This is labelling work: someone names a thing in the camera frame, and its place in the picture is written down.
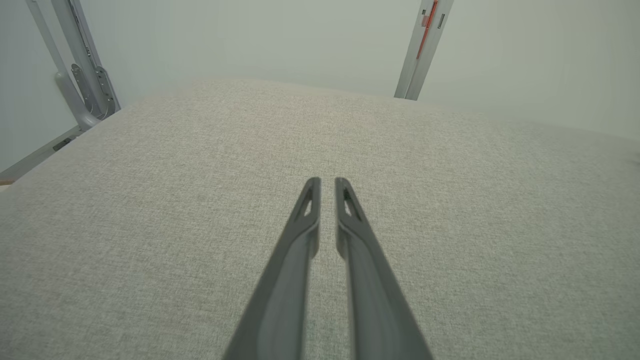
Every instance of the textured gray cloth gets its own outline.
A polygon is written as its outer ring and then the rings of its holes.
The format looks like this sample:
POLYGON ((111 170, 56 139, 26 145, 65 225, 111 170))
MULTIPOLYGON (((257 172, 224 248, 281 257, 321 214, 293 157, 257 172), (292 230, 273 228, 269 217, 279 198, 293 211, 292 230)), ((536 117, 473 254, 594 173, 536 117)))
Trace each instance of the textured gray cloth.
POLYGON ((436 359, 637 359, 640 144, 219 81, 113 115, 0 193, 1 359, 216 359, 323 179, 308 359, 346 359, 333 179, 436 359))

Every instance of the orange strip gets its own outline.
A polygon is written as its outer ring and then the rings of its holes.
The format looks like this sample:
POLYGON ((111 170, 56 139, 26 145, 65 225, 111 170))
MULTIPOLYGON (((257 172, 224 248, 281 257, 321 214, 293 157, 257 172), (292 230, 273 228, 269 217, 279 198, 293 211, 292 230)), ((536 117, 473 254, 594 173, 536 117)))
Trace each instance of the orange strip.
POLYGON ((418 57, 420 58, 420 54, 422 53, 422 47, 424 46, 424 41, 427 40, 427 34, 429 33, 429 28, 431 27, 431 21, 433 20, 433 16, 436 13, 436 7, 438 6, 438 0, 433 0, 433 7, 431 8, 431 14, 429 15, 429 20, 427 21, 427 28, 424 30, 424 35, 422 36, 422 42, 420 43, 420 49, 418 49, 418 57))

